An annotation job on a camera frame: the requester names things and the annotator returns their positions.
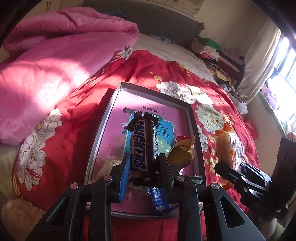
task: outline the pink quilt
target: pink quilt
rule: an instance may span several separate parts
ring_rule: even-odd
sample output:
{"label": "pink quilt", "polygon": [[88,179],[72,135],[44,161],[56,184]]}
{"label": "pink quilt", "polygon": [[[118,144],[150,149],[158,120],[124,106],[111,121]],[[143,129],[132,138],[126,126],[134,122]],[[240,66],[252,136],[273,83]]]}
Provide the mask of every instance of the pink quilt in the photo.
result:
{"label": "pink quilt", "polygon": [[0,142],[19,145],[138,34],[136,24],[87,7],[21,20],[4,43],[11,58],[0,64]]}

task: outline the plush toy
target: plush toy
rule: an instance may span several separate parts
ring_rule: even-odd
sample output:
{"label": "plush toy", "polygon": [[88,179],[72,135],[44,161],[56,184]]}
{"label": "plush toy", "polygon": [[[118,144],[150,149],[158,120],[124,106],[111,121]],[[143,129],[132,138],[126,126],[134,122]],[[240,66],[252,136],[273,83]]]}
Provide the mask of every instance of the plush toy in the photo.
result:
{"label": "plush toy", "polygon": [[21,200],[9,200],[2,207],[1,220],[15,241],[25,241],[44,211]]}

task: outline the map on wall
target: map on wall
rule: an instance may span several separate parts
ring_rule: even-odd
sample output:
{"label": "map on wall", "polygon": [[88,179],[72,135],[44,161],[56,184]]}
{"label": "map on wall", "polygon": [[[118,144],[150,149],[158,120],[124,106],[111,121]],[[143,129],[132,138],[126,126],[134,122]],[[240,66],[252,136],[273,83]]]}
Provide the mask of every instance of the map on wall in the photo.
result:
{"label": "map on wall", "polygon": [[204,0],[167,0],[166,5],[196,17]]}

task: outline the gray headboard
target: gray headboard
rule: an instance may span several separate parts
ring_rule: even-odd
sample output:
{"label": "gray headboard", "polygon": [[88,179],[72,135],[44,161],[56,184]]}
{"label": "gray headboard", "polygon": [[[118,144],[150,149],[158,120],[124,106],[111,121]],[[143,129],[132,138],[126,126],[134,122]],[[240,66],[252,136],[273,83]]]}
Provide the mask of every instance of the gray headboard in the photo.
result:
{"label": "gray headboard", "polygon": [[128,21],[138,25],[140,33],[170,38],[175,44],[191,49],[191,42],[201,32],[200,24],[182,14],[154,4],[131,0],[84,0],[85,7],[98,12],[122,9]]}

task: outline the white curtain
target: white curtain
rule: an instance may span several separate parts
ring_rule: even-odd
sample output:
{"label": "white curtain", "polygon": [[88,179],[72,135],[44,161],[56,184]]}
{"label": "white curtain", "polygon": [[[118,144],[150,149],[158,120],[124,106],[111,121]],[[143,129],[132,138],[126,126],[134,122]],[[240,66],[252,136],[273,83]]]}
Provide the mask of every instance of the white curtain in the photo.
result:
{"label": "white curtain", "polygon": [[275,23],[267,17],[260,33],[245,57],[245,73],[237,88],[241,99],[247,104],[262,88],[273,69],[279,40],[283,38]]}

